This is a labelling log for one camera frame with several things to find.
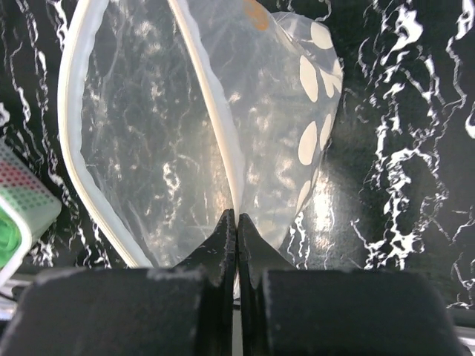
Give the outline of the polka dot zip top bag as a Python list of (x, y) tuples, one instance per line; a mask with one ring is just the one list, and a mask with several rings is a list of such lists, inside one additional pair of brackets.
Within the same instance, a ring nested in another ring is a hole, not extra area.
[(65, 164), (127, 266), (177, 265), (229, 208), (279, 248), (342, 79), (324, 24), (257, 1), (79, 1), (58, 85)]

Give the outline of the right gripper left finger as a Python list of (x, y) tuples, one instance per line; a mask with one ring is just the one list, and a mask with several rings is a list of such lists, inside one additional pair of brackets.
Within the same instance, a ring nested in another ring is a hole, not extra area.
[(235, 213), (225, 210), (211, 235), (168, 272), (163, 292), (164, 355), (232, 353)]

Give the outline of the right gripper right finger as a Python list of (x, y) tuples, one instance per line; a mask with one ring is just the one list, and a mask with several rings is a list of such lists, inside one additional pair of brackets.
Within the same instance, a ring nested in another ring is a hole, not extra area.
[(243, 353), (268, 355), (263, 276), (269, 270), (292, 270), (294, 266), (262, 238), (248, 214), (241, 214), (237, 224), (237, 269)]

